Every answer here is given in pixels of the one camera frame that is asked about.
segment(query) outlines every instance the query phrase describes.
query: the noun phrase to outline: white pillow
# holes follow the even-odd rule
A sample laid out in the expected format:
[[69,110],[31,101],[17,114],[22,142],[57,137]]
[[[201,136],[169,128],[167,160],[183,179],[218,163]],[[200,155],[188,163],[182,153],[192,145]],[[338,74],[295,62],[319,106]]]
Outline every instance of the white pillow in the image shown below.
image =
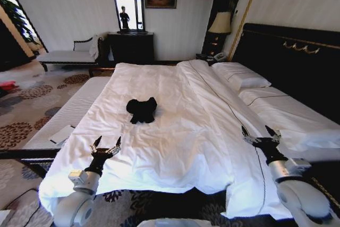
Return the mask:
[[220,62],[211,67],[221,80],[235,91],[271,85],[267,79],[237,62]]
[[96,59],[98,57],[98,35],[94,35],[91,40],[91,46],[90,46],[90,56]]
[[281,141],[289,149],[340,148],[340,125],[278,89],[246,89],[239,97],[269,127],[281,132]]
[[85,41],[74,41],[73,50],[76,52],[87,52],[92,45],[93,38]]

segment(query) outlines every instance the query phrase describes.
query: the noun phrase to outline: telephone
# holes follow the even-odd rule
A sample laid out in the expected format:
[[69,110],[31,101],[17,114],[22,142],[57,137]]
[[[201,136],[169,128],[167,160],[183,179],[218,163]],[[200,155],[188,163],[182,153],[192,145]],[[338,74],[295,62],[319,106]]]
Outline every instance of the telephone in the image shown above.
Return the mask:
[[227,56],[225,56],[224,53],[218,53],[212,58],[217,62],[221,62],[221,61],[225,61],[227,59]]

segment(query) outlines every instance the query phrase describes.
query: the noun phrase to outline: black bed frame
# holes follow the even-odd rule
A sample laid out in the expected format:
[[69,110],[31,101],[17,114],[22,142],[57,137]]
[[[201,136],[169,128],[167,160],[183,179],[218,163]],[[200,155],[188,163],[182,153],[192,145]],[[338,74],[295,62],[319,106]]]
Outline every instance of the black bed frame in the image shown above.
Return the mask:
[[246,23],[232,61],[340,124],[340,32]]

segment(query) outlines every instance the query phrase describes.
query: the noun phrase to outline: bench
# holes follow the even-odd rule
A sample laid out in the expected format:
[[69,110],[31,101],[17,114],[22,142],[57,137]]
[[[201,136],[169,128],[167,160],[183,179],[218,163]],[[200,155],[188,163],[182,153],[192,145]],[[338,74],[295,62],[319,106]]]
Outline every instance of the bench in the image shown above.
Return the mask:
[[37,57],[45,72],[46,64],[60,65],[102,65],[107,62],[109,44],[106,34],[94,35],[88,40],[74,41],[73,51],[52,51]]

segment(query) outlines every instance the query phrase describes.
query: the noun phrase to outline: carpet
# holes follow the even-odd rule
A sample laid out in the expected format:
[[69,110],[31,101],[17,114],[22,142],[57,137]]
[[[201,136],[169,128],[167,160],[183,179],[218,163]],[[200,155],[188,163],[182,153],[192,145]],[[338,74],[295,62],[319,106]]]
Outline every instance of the carpet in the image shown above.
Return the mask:
[[[0,149],[21,148],[88,79],[86,68],[49,66],[44,72],[37,61],[1,72],[0,81],[15,80],[18,87],[0,98]],[[30,190],[40,183],[41,178],[22,164],[0,161],[0,208],[24,193],[9,206],[15,214],[8,226],[53,226],[37,193]],[[94,202],[86,226],[135,227],[162,217],[196,218],[222,227],[296,226],[292,220],[277,222],[267,215],[229,220],[220,215],[225,211],[224,191],[205,195],[197,189],[184,194],[120,190],[97,195]]]

